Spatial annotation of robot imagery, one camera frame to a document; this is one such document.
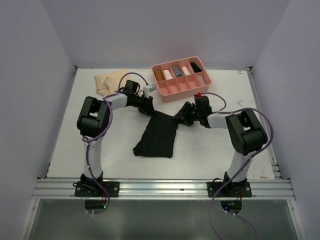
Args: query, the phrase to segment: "mounting plate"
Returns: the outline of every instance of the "mounting plate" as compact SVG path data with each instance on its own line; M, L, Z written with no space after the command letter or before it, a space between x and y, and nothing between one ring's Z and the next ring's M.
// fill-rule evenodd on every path
M223 181L208 181L206 183L208 197L212 198L216 191L224 184ZM227 191L226 188L223 188L217 195L217 198L237 198L240 193L242 193L242 198L251 198L252 192L250 183L247 181L245 185L239 187L233 187L232 190Z
M119 196L120 182L118 181L103 181L101 185L108 191L110 198L117 198ZM101 197L102 190L83 185L81 181L74 183L74 196L84 198Z

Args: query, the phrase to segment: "black rolled cloth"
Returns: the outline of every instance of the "black rolled cloth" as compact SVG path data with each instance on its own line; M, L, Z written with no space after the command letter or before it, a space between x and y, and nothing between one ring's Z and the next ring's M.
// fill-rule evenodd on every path
M172 158L176 130L179 121L163 112L155 111L142 135L134 147L136 156Z

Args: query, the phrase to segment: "pink box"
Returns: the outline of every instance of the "pink box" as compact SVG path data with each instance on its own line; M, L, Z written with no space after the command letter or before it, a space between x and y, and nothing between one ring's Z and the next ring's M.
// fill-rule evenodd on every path
M195 63L202 71L195 73L190 63ZM186 67L190 75L176 77L172 69L173 66L178 67L181 73L184 73L182 67ZM168 70L173 78L166 80L164 70ZM162 72L164 80L157 81L155 75L157 71ZM152 66L152 72L161 101L164 103L188 98L197 93L205 93L212 83L204 65L197 56L154 65Z

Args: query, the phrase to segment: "tan folded cloth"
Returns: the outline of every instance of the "tan folded cloth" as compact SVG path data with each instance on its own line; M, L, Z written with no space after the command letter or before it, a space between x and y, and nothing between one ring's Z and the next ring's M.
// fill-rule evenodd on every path
M121 69L112 73L95 76L95 92L102 96L113 94L115 91L118 90L120 79L127 72L128 69ZM121 82L120 88L126 85L127 80L130 80L129 76L125 76L125 78Z

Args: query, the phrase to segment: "white table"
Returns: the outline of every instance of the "white table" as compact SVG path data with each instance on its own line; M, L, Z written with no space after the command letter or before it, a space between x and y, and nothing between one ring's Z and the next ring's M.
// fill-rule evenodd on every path
M79 178L84 167L85 149L77 129L77 119L85 97L96 94L94 76L117 69L79 69L73 84L60 133L47 177ZM150 69L130 69L153 83ZM209 92L223 96L226 111L242 107L256 107L246 71L208 70L212 79ZM144 82L136 75L131 79ZM151 93L154 109L175 115L193 97L163 103L158 91ZM223 106L222 101L209 95L212 110ZM207 129L195 122L192 127L180 124L176 132L172 158L135 156L133 148L140 141L150 120L137 108L126 107L114 111L112 125L102 142L101 162L104 178L117 179L214 179L223 178L233 158L234 149L229 133L224 129ZM275 179L268 151L256 156L248 171L248 179Z

